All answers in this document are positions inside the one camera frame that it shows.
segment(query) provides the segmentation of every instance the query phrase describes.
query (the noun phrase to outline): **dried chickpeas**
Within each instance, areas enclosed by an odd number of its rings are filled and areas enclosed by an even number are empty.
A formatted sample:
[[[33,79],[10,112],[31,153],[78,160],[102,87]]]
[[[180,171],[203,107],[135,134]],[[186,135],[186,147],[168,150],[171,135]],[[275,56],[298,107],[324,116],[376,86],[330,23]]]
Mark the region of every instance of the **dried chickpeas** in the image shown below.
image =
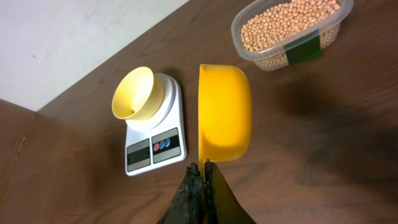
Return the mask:
[[[253,52],[272,46],[322,21],[339,8],[336,0],[292,0],[271,7],[243,25],[240,33],[243,47]],[[335,41],[339,28],[340,24],[337,24],[320,34],[321,49]],[[264,70],[289,64],[285,53],[255,63]]]

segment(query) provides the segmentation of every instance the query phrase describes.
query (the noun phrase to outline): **button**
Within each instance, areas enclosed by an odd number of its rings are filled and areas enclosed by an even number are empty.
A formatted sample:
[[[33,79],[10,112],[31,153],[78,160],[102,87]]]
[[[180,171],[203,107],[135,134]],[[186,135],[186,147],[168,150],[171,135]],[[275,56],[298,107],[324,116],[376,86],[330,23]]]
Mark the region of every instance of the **button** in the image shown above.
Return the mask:
[[[154,146],[154,151],[156,152],[159,149],[159,143],[156,143]]]
[[[166,141],[164,141],[164,146],[165,147],[168,147],[170,145],[170,140],[169,139],[166,139]]]
[[[163,149],[163,147],[164,147],[164,142],[161,141],[160,144],[159,144],[159,149]]]

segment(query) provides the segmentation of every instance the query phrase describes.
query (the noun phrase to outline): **scoop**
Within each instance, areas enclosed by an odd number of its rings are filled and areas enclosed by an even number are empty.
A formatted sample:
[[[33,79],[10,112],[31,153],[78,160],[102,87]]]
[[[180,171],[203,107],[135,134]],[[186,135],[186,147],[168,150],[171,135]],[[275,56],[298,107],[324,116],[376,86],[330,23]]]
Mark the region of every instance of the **scoop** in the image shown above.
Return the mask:
[[[136,68],[123,78],[114,93],[113,115],[119,119],[148,119],[159,109],[163,96],[163,86],[152,70]]]
[[[248,79],[230,65],[200,65],[198,99],[199,170],[206,159],[233,161],[251,139],[252,103]]]

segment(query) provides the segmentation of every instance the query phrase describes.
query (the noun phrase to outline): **white wall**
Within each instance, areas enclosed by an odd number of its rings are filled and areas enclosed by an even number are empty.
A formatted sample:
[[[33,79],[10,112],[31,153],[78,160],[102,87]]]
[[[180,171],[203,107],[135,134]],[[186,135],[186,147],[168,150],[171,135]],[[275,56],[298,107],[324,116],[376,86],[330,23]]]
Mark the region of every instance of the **white wall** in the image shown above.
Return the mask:
[[[33,111],[188,0],[0,0],[0,98]]]

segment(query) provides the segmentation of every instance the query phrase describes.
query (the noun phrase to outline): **food container with chickpeas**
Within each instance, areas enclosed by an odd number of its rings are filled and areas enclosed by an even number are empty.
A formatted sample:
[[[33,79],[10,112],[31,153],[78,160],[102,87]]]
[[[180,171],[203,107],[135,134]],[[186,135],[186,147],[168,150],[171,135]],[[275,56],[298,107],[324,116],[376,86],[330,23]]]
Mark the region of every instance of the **food container with chickpeas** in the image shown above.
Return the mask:
[[[322,55],[354,0],[257,0],[231,27],[238,54],[265,71]]]

